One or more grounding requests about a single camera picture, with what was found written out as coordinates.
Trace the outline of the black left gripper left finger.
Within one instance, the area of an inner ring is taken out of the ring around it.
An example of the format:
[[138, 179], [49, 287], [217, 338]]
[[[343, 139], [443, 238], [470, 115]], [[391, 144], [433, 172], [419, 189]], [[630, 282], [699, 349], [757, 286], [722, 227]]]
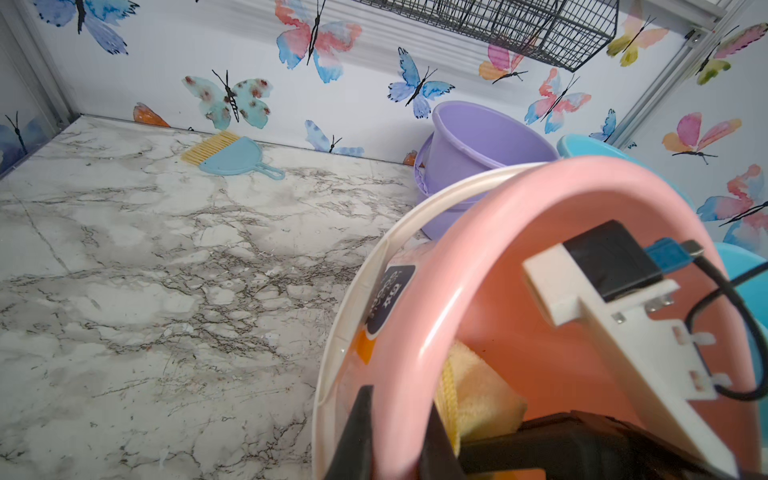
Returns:
[[370, 480], [372, 478], [373, 391], [373, 385], [360, 387], [324, 477], [325, 480]]

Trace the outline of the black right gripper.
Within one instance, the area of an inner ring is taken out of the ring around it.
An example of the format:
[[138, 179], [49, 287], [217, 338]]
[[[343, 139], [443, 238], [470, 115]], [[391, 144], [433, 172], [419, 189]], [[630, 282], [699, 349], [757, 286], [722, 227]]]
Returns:
[[525, 421], [511, 434], [463, 444], [466, 474], [541, 470], [547, 479], [765, 479], [727, 474], [613, 417], [571, 411]]

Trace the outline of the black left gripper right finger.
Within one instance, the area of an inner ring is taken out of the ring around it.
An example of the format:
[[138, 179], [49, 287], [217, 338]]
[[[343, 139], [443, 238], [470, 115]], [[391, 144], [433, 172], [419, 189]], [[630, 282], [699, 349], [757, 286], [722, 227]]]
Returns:
[[435, 404], [432, 405], [418, 462], [420, 480], [464, 480]]

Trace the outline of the cream yellow microfibre cloth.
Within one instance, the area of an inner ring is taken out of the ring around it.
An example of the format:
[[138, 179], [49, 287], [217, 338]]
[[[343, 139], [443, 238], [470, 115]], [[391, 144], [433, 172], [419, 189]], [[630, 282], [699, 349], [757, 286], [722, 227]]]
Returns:
[[466, 442], [516, 432], [528, 407], [526, 399], [459, 341], [449, 349], [434, 403], [455, 455]]

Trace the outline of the pink plastic bucket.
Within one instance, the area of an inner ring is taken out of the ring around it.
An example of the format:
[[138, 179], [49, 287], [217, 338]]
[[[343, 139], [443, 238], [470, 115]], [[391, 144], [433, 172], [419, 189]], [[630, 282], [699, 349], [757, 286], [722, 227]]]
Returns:
[[580, 317], [594, 300], [589, 282], [550, 253], [610, 220], [641, 246], [693, 240], [724, 265], [672, 187], [614, 158], [492, 170], [408, 212], [358, 270], [331, 329], [313, 412], [314, 477], [327, 472], [358, 389], [372, 385], [375, 474], [412, 478], [454, 340], [528, 401], [530, 417], [576, 409], [662, 429], [662, 400], [637, 391], [622, 358]]

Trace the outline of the teal bucket with sticker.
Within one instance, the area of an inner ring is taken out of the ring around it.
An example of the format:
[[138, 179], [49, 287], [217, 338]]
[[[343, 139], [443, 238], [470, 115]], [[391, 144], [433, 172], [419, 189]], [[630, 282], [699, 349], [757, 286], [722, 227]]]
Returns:
[[686, 202], [691, 212], [694, 211], [694, 202], [691, 198], [673, 182], [666, 180], [658, 171], [643, 163], [640, 160], [624, 153], [610, 144], [601, 142], [591, 137], [578, 134], [567, 134], [561, 137], [556, 145], [557, 151], [562, 159], [578, 158], [583, 156], [610, 157], [623, 160], [628, 163], [638, 165], [650, 171], [658, 178], [664, 180], [667, 185], [676, 192], [676, 194]]

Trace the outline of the purple plastic bucket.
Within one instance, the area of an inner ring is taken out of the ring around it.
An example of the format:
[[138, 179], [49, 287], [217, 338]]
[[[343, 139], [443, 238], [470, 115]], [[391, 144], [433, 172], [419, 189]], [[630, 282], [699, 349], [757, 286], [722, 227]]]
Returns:
[[485, 106], [443, 102], [432, 119], [434, 132], [414, 161], [421, 201], [478, 174], [560, 158], [555, 147], [531, 128]]

